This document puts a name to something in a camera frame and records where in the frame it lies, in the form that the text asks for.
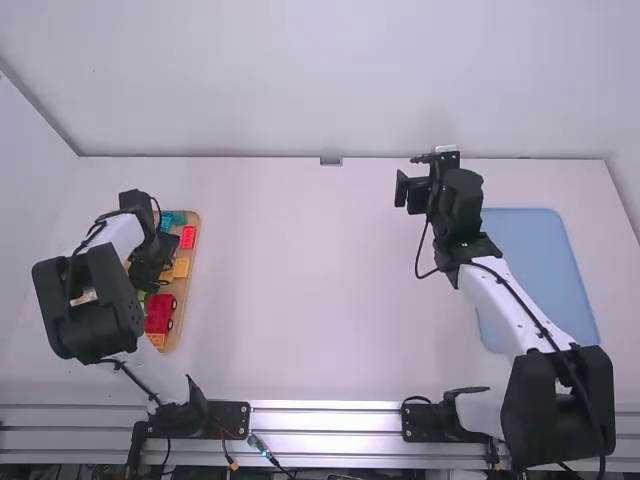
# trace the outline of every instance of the red toy car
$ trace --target red toy car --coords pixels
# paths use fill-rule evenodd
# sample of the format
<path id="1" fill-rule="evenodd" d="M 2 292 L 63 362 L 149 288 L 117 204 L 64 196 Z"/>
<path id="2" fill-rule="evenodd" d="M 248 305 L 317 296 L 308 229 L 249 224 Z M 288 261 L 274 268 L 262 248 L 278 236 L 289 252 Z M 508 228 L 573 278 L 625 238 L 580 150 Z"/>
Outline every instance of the red toy car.
<path id="1" fill-rule="evenodd" d="M 178 300 L 170 293 L 152 295 L 147 303 L 147 323 L 144 331 L 147 333 L 167 334 L 173 328 L 174 310 L 178 308 Z"/>

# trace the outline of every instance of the wooden tray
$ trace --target wooden tray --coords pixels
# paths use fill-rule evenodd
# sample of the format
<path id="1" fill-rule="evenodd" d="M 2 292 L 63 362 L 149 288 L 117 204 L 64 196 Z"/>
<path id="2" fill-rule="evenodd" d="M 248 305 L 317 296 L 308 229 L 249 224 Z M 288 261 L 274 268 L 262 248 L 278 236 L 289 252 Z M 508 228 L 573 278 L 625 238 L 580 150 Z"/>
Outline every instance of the wooden tray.
<path id="1" fill-rule="evenodd" d="M 198 235 L 200 234 L 200 217 L 197 213 L 187 211 L 187 225 L 196 227 L 196 235 L 193 244 L 193 248 L 183 249 L 178 248 L 174 259 L 174 265 L 178 259 L 186 258 L 189 260 L 189 271 L 185 278 L 174 278 L 169 285 L 163 285 L 160 287 L 158 293 L 171 293 L 178 301 L 178 307 L 173 312 L 173 328 L 166 335 L 162 334 L 147 334 L 152 343 L 162 353 L 169 353 L 176 348 L 178 341 L 180 340 L 180 332 L 182 331 L 182 325 L 184 323 L 184 312 L 186 310 L 187 293 L 189 290 L 189 283 L 191 281 L 191 272 L 193 271 L 193 263 L 196 255 L 196 247 L 198 246 Z M 158 221 L 158 212 L 153 212 L 154 220 Z M 180 235 L 182 238 L 182 230 L 184 226 L 172 226 L 169 233 L 174 235 Z"/>

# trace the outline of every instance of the white wall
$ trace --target white wall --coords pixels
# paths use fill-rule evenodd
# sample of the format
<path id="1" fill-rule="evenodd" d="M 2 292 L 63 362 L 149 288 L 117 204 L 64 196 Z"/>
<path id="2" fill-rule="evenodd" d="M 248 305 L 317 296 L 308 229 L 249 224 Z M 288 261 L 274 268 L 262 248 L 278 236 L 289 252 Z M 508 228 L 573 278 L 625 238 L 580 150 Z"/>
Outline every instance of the white wall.
<path id="1" fill-rule="evenodd" d="M 638 18 L 635 0 L 0 0 L 0 56 L 85 155 L 605 157 L 638 233 Z"/>
<path id="2" fill-rule="evenodd" d="M 0 72 L 0 353 L 31 286 L 77 156 Z"/>

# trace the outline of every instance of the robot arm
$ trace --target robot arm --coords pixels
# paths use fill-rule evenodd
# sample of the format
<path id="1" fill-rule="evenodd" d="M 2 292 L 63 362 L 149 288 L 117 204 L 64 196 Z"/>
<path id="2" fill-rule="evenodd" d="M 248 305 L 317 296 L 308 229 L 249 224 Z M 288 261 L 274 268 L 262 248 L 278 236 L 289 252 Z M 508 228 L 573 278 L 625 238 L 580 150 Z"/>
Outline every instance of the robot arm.
<path id="1" fill-rule="evenodd" d="M 136 289 L 157 292 L 158 276 L 170 266 L 180 240 L 154 227 L 150 198 L 138 190 L 121 193 L 119 210 L 98 217 L 67 255 L 37 263 L 32 277 L 59 357 L 113 364 L 148 394 L 149 424 L 156 433 L 191 435 L 206 421 L 207 402 L 144 335 L 136 295 Z"/>
<path id="2" fill-rule="evenodd" d="M 427 407 L 444 434 L 502 439 L 517 468 L 611 454 L 615 412 L 607 354 L 579 346 L 518 284 L 502 252 L 480 231 L 483 179 L 460 168 L 460 152 L 437 150 L 412 162 L 428 163 L 429 176 L 398 171 L 395 206 L 426 214 L 438 270 L 491 319 L 512 364 L 503 391 L 454 390 Z M 569 393 L 558 393 L 559 386 Z"/>

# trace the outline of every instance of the light blue pad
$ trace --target light blue pad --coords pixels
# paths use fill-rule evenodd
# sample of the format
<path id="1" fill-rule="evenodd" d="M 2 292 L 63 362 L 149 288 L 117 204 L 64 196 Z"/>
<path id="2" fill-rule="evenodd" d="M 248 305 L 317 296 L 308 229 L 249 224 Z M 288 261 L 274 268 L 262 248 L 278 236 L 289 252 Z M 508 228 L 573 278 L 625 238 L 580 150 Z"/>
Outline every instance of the light blue pad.
<path id="1" fill-rule="evenodd" d="M 544 208 L 485 208 L 482 231 L 498 246 L 531 299 L 580 345 L 597 345 L 596 326 L 562 218 Z M 498 332 L 478 315 L 482 343 L 503 353 Z"/>

